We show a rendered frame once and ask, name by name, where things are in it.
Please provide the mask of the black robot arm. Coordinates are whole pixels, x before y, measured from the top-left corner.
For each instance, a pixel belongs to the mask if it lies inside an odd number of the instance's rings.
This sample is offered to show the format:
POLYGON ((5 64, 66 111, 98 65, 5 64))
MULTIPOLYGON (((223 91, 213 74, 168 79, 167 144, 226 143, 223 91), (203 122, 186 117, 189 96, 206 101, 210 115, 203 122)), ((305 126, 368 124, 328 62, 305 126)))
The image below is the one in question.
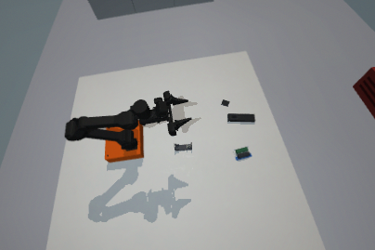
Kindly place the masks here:
MULTIPOLYGON (((166 101, 162 98, 155 98, 153 111, 156 111, 154 118, 166 118, 165 114, 168 112, 166 101)), ((134 138, 132 131, 139 123, 143 126, 152 124, 152 110, 149 108, 147 102, 143 99, 137 100, 130 110, 120 112, 117 115, 73 118, 65 126, 66 140, 80 140, 85 138, 116 141, 122 146, 122 150, 133 151, 137 150, 137 140, 134 138), (108 127, 120 127, 123 129, 120 132, 97 129, 108 127)))

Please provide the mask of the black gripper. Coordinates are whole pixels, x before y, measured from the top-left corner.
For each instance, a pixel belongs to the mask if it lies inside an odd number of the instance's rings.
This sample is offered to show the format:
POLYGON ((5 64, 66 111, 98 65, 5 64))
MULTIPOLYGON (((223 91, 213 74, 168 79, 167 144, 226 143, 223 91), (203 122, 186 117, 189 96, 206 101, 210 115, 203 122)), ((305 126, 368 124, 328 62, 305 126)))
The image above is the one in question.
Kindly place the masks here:
POLYGON ((176 136, 176 131, 178 131, 178 128, 181 127, 182 125, 184 125, 185 123, 187 123, 188 121, 190 121, 192 118, 186 118, 186 119, 182 119, 182 120, 175 120, 173 122, 171 104, 173 104, 173 106, 174 106, 174 105, 177 105, 177 104, 186 103, 186 102, 188 102, 188 99, 178 99, 178 98, 175 98, 174 96, 172 96, 172 94, 170 95, 169 91, 165 91, 163 93, 163 98, 164 98, 164 101, 166 101, 166 103, 167 103, 166 106, 167 106, 167 109, 169 111, 165 114, 166 118, 159 119, 159 118, 154 118, 154 114, 156 114, 156 111, 152 110, 153 122, 154 123, 159 123, 159 122, 162 122, 162 121, 169 122, 167 124, 167 126, 168 126, 168 132, 169 132, 170 136, 176 136))

